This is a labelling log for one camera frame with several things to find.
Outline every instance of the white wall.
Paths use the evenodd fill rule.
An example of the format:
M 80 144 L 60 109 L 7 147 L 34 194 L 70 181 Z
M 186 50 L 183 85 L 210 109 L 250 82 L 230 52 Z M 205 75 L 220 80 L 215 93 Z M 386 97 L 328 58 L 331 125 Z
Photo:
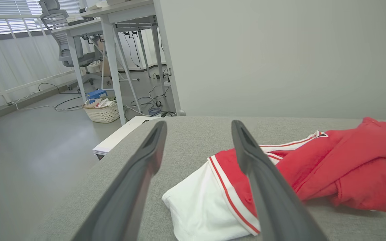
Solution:
M 58 61 L 58 45 L 51 36 L 18 38 L 17 43 L 18 46 L 14 39 L 0 40 L 0 83 L 4 89 L 8 90 L 71 70 L 71 68 L 63 66 L 61 61 Z M 58 85 L 74 79 L 75 75 L 69 74 L 47 82 Z M 51 88 L 51 86 L 42 85 L 40 87 L 41 90 L 47 88 Z M 8 95 L 12 101 L 16 101 L 33 91 L 38 91 L 38 85 Z M 6 101 L 0 97 L 0 106 L 2 105 L 6 105 Z
M 141 68 L 145 68 L 145 61 L 142 55 L 141 44 L 139 43 L 139 38 L 135 37 L 135 43 L 133 38 L 128 38 L 126 35 L 126 39 L 124 38 L 124 34 L 119 33 L 121 45 L 123 51 L 126 56 L 126 61 L 129 69 L 137 70 L 135 63 L 138 64 L 138 55 L 135 50 L 135 43 L 138 48 L 138 54 L 141 59 Z M 153 37 L 151 30 L 143 31 L 144 38 L 144 48 L 147 56 L 147 62 L 149 65 L 153 65 L 157 63 L 154 45 L 153 45 Z M 25 37 L 18 38 L 17 43 L 19 47 L 17 47 L 16 41 L 14 39 L 0 40 L 0 44 L 2 47 L 2 51 L 6 54 L 8 58 L 8 62 L 4 58 L 3 52 L 0 49 L 0 82 L 2 86 L 8 90 L 10 88 L 17 87 L 22 84 L 27 84 L 32 81 L 37 81 L 39 79 L 43 79 L 52 75 L 57 75 L 59 73 L 63 73 L 71 70 L 69 67 L 65 67 L 61 61 L 58 60 L 59 47 L 56 41 L 52 36 L 34 36 L 34 37 Z M 87 53 L 87 41 L 82 40 L 83 43 L 83 52 Z M 90 50 L 94 51 L 93 45 L 90 45 Z M 89 66 L 89 71 L 96 72 L 99 71 L 98 68 L 92 68 Z M 75 80 L 75 74 L 69 74 L 62 76 L 60 78 L 47 81 L 51 84 L 62 84 L 64 82 Z M 40 87 L 41 90 L 47 88 L 54 88 L 50 85 L 42 85 Z M 12 99 L 12 101 L 16 101 L 17 99 L 23 98 L 32 92 L 38 91 L 38 84 L 28 87 L 23 90 L 15 91 L 9 93 L 8 95 Z M 6 105 L 6 101 L 0 97 L 0 106 Z
M 187 115 L 386 119 L 386 1 L 157 1 Z
M 88 7 L 91 7 L 91 6 L 95 5 L 97 2 L 99 2 L 99 0 L 80 0 L 81 7 L 84 7 L 83 1 L 85 1 L 87 3 Z

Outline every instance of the gray floor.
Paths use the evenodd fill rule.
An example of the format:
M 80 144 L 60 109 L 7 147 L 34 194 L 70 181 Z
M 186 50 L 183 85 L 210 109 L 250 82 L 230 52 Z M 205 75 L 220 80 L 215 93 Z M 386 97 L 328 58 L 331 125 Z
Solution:
M 159 84 L 147 72 L 133 73 L 138 98 Z M 86 86 L 92 91 L 94 86 Z M 123 104 L 133 95 L 128 82 L 121 82 Z M 156 87 L 152 96 L 162 94 Z M 54 106 L 77 97 L 55 95 L 29 107 Z M 163 110 L 175 111 L 171 89 L 160 97 Z M 81 105 L 81 98 L 60 107 Z M 149 106 L 142 106 L 147 114 Z M 137 113 L 127 111 L 131 119 Z M 0 118 L 0 240 L 23 240 L 43 216 L 55 207 L 98 162 L 92 148 L 121 126 L 119 120 L 109 124 L 91 122 L 83 110 L 57 112 L 52 108 L 16 111 Z

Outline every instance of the laundry basket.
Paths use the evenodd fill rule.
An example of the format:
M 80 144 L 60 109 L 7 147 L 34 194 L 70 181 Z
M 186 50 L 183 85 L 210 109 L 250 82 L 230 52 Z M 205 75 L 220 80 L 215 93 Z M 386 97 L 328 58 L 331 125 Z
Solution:
M 95 100 L 95 102 L 89 104 L 89 101 L 91 100 Z M 102 99 L 88 99 L 83 105 L 84 111 L 86 111 L 93 122 L 110 123 L 120 118 L 116 102 L 113 102 L 106 107 L 95 108 L 101 101 Z

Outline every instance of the blue box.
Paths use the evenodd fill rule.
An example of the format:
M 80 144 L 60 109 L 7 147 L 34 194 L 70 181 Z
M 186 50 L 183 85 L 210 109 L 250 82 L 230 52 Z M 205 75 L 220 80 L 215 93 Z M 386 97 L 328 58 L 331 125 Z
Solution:
M 99 98 L 105 98 L 107 96 L 108 96 L 108 94 L 107 94 L 107 91 L 105 91 L 105 90 L 95 90 L 93 92 L 86 94 L 87 99 L 99 99 Z

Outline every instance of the red stripe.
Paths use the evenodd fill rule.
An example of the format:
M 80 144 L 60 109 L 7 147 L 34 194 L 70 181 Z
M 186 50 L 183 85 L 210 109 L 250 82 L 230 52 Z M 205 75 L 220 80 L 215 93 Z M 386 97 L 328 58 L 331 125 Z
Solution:
M 231 200 L 230 197 L 229 197 L 229 193 L 227 192 L 227 188 L 226 188 L 226 186 L 224 185 L 224 183 L 223 183 L 223 181 L 222 181 L 222 179 L 221 179 L 221 177 L 220 177 L 220 175 L 219 175 L 219 173 L 218 173 L 218 171 L 217 171 L 217 168 L 216 168 L 215 165 L 214 165 L 213 160 L 212 160 L 211 158 L 209 158 L 209 160 L 211 161 L 211 164 L 212 164 L 212 166 L 213 166 L 213 168 L 214 168 L 214 170 L 215 170 L 215 172 L 216 172 L 216 174 L 217 174 L 217 176 L 218 176 L 218 178 L 219 178 L 219 180 L 220 180 L 220 183 L 221 183 L 222 187 L 224 188 L 224 192 L 226 193 L 227 200 L 229 201 L 230 205 L 232 206 L 232 208 L 234 209 L 234 211 L 236 212 L 236 214 L 241 218 L 241 220 L 242 220 L 246 225 L 248 225 L 248 227 L 250 227 L 252 230 L 254 230 L 254 232 L 260 233 L 260 231 L 259 231 L 258 229 L 256 229 L 251 223 L 249 223 L 249 222 L 241 215 L 241 213 L 236 209 L 235 205 L 233 204 L 232 200 Z
M 311 136 L 309 137 L 308 139 L 304 140 L 304 141 L 301 141 L 301 142 L 294 142 L 294 143 L 291 143 L 291 144 L 287 144 L 287 145 L 273 145 L 273 146 L 264 146 L 264 145 L 261 145 L 260 147 L 283 147 L 283 146 L 291 146 L 291 145 L 296 145 L 296 144 L 299 144 L 299 143 L 302 143 L 302 142 L 307 142 L 311 139 L 315 138 L 315 136 Z
M 279 157 L 279 156 L 277 156 L 276 154 L 268 153 L 267 155 L 268 155 L 269 157 L 274 158 L 274 159 L 282 160 L 282 157 Z

